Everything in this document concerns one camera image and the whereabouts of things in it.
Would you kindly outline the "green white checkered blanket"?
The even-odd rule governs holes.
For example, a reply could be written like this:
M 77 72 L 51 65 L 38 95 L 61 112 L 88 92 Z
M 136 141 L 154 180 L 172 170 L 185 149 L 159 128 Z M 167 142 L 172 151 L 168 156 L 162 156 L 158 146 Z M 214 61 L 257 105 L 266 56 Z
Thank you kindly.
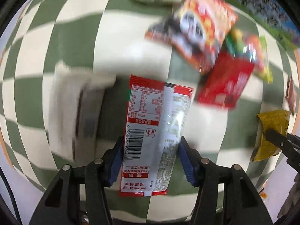
M 239 29 L 266 38 L 273 83 L 251 76 L 234 110 L 192 104 L 184 136 L 217 165 L 240 164 L 262 189 L 283 155 L 251 160 L 261 129 L 257 115 L 288 109 L 287 78 L 297 80 L 299 74 L 294 53 L 277 42 L 277 31 L 235 11 Z M 20 180 L 45 191 L 68 162 L 51 151 L 48 140 L 50 86 L 58 62 L 117 74 L 103 102 L 100 153 L 124 132 L 131 74 L 196 87 L 199 75 L 174 49 L 144 39 L 147 28 L 170 12 L 133 0 L 31 0 L 23 8 L 1 48 L 1 133 Z

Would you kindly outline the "orange snack bag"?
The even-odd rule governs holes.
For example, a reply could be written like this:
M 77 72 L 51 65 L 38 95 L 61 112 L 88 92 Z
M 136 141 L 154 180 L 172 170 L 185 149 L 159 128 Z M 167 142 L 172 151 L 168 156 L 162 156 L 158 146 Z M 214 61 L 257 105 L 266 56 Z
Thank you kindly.
M 294 81 L 292 77 L 288 77 L 285 99 L 287 100 L 289 111 L 292 115 L 294 115 L 296 112 L 296 96 L 297 94 Z

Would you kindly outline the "red black noodle packet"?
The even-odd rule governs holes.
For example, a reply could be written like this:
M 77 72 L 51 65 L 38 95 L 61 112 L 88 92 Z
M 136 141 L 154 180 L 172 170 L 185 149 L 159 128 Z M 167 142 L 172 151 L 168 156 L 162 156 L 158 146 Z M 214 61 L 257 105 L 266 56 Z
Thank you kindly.
M 237 20 L 223 0 L 184 0 L 170 16 L 150 26 L 145 37 L 172 45 L 196 71 L 207 74 Z

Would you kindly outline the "white silver snack packet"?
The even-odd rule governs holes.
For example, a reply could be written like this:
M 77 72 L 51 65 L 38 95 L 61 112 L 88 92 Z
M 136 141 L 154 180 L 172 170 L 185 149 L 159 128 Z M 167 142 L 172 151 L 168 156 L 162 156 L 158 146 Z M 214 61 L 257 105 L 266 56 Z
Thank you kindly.
M 50 88 L 48 133 L 56 155 L 80 164 L 95 157 L 96 133 L 104 93 L 116 75 L 56 63 Z

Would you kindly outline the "yellow snack bag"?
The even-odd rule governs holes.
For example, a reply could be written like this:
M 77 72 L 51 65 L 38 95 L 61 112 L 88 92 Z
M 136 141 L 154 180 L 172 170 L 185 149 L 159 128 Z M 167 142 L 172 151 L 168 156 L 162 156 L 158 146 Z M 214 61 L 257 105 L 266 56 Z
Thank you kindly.
M 262 125 L 262 134 L 253 161 L 268 159 L 277 155 L 279 150 L 291 151 L 292 144 L 287 138 L 290 112 L 280 109 L 258 113 L 257 116 Z

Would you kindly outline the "small red snack packet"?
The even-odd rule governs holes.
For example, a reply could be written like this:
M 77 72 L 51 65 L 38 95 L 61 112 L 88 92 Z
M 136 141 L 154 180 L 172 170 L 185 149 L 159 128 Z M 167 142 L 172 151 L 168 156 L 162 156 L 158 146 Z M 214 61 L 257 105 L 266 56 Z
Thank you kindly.
M 196 97 L 197 102 L 219 108 L 235 108 L 253 69 L 254 64 L 248 60 L 220 52 Z

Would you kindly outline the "colourful candy ball bag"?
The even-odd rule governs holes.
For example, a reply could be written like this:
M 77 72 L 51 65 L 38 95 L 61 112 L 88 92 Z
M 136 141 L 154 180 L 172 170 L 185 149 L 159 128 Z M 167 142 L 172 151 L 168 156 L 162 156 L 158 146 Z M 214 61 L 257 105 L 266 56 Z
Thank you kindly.
M 273 83 L 273 74 L 269 67 L 265 36 L 258 36 L 233 28 L 225 38 L 226 49 L 233 57 L 246 59 L 254 64 L 253 73 L 265 81 Z

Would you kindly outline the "cardboard box with blue print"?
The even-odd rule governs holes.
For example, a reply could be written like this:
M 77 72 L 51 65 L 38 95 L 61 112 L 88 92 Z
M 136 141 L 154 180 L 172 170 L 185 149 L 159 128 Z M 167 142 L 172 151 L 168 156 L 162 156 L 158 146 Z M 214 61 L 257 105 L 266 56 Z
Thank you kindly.
M 299 29 L 291 15 L 277 0 L 227 0 L 254 16 L 284 47 L 299 47 Z

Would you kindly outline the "red white sachet packet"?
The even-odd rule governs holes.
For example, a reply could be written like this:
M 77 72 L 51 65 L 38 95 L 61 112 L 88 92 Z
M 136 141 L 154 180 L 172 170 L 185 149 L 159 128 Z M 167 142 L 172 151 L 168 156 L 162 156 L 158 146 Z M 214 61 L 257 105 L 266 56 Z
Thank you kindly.
M 129 91 L 119 193 L 165 195 L 194 89 L 132 75 Z

